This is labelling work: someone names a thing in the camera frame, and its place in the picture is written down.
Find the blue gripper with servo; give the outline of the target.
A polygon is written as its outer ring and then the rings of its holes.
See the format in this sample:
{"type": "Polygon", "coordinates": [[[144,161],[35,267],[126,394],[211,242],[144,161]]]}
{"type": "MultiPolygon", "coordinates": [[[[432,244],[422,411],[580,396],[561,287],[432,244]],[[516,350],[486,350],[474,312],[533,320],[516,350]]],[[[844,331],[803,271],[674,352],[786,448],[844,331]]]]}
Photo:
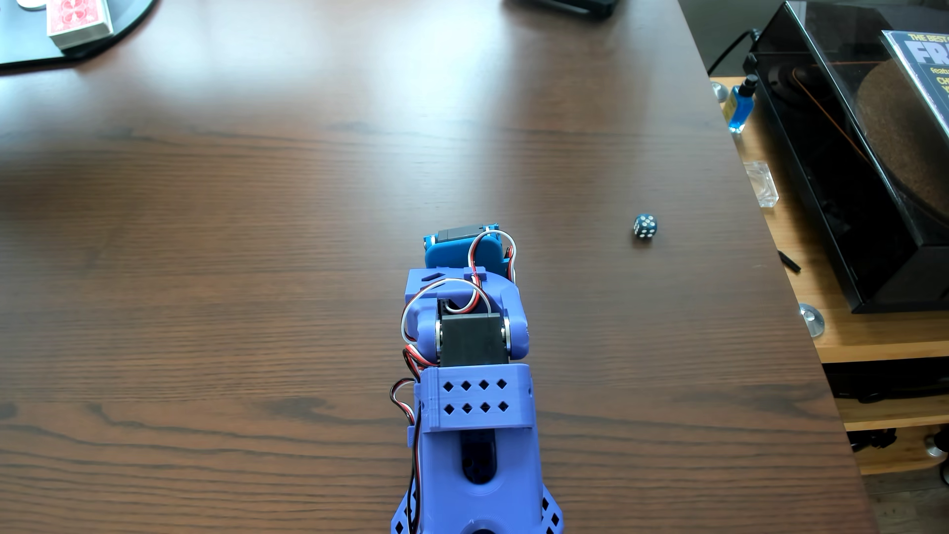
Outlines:
{"type": "Polygon", "coordinates": [[[428,269],[468,267],[470,248],[475,238],[486,230],[489,234],[481,238],[474,251],[475,266],[504,275],[511,282],[515,282],[516,270],[511,266],[515,245],[503,245],[499,224],[460,226],[423,237],[425,266],[428,269]]]}

